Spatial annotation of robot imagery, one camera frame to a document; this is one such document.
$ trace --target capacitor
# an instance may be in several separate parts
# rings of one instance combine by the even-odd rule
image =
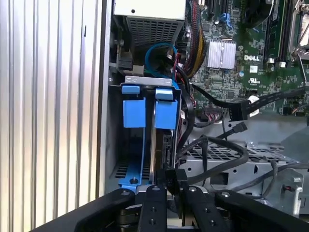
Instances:
[[[245,73],[244,73],[243,71],[240,71],[240,72],[238,73],[238,76],[239,76],[239,77],[244,77],[244,76],[245,76]]]

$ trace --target white connector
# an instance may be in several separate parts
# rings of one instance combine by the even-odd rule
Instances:
[[[205,6],[205,0],[198,0],[199,5]]]

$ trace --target ram slot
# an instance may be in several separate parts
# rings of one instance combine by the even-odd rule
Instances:
[[[265,46],[264,46],[264,62],[268,62],[269,58],[269,49],[270,49],[270,32],[271,32],[271,22],[274,12],[272,11],[270,17],[268,17],[266,24],[266,32],[265,32]]]
[[[294,0],[287,0],[283,13],[282,30],[281,30],[281,45],[279,50],[279,61],[286,61],[289,37],[291,33],[291,21],[293,15]]]

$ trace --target blue cable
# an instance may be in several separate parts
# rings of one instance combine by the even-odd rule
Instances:
[[[172,47],[174,54],[175,55],[177,54],[177,50],[176,50],[175,46],[172,45],[171,43],[166,43],[166,42],[157,43],[154,46],[152,46],[151,48],[149,48],[149,50],[146,52],[146,55],[145,55],[145,66],[146,66],[147,70],[149,71],[149,73],[151,75],[153,75],[155,77],[158,77],[158,78],[169,78],[168,76],[165,76],[165,75],[160,74],[160,73],[156,72],[155,70],[153,70],[152,67],[149,64],[150,53],[152,52],[152,50],[154,50],[155,48],[157,48],[159,46],[169,46],[169,47]],[[175,89],[179,89],[177,83],[174,80],[172,80],[172,84],[175,87]]]

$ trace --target expansion slot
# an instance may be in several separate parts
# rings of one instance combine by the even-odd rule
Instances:
[[[221,14],[228,13],[228,0],[221,0]]]
[[[216,14],[216,9],[217,9],[217,1],[216,0],[209,0],[208,1],[209,18],[212,18]]]

